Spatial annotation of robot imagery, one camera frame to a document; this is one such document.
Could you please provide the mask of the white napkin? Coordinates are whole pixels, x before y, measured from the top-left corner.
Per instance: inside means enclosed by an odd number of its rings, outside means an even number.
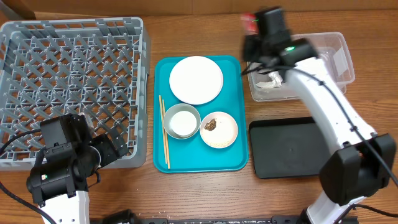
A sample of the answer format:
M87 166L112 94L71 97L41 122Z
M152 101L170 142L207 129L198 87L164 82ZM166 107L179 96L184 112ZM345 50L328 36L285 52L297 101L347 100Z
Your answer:
M279 88L282 86L283 78L280 76L279 72L269 72L268 77L271 79L268 82L259 82L256 84L258 88L270 89Z

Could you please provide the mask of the grey bowl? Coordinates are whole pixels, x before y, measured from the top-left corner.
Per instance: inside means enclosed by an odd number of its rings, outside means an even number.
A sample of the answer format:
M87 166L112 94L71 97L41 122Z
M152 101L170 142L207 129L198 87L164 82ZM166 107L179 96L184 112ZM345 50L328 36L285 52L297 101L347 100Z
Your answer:
M197 119L197 126L196 126L196 130L194 131L194 133L192 133L190 136L187 137L180 137L179 135L177 135L170 126L170 120L172 119L172 117L178 113L179 111L189 111L191 113L193 113L193 115L196 117ZM170 107L166 112L165 112L165 130L167 132L168 135L172 136L175 139L187 139L192 137L194 134L196 134L196 132L199 130L200 127L200 122L201 122L201 118L200 118L200 114L197 111L196 108L194 108L191 105L185 104L185 103L179 103L176 105L173 105L172 107Z

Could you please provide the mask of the small white plate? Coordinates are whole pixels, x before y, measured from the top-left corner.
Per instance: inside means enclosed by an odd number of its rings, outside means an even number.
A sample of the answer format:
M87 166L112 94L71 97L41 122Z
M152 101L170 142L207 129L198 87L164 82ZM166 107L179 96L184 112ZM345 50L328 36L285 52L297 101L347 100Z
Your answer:
M216 128L212 131L205 129L205 124L211 119L216 119ZM228 113L216 111L206 115L200 125L200 136L210 147L222 149L234 143L238 136L238 125Z

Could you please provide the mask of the red snack wrapper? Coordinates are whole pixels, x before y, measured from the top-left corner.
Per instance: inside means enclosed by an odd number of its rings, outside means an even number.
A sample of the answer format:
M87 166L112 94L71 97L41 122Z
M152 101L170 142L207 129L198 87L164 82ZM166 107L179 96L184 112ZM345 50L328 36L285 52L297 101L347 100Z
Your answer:
M258 19L252 13L241 14L241 21L243 23L243 30L245 35L258 35L259 29L257 26Z

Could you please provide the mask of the white cup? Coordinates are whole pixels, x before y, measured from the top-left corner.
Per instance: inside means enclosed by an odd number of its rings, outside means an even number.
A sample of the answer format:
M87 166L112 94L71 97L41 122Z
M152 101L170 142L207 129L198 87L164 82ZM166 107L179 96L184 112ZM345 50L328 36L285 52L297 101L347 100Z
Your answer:
M197 119L189 111L179 111L170 120L170 126L180 137L187 137L196 130Z

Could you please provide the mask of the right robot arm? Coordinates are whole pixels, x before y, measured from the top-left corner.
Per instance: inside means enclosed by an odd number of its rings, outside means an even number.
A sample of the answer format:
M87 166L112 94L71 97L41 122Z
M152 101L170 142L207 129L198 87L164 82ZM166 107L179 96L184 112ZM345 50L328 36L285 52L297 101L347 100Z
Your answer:
M245 35L243 73L285 72L290 85L310 111L330 151L320 169L322 193L304 209L298 223L339 223L362 201L397 182L392 172L396 142L379 135L348 102L307 39L288 34Z

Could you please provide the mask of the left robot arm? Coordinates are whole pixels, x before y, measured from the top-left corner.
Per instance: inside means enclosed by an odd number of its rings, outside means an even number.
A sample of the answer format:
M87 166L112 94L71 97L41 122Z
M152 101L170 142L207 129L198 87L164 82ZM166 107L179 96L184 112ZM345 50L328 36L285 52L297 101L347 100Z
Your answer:
M1 190L42 216L45 223L89 223L87 178L126 155L124 139L102 134L45 134L26 186L33 202L18 197L4 185Z

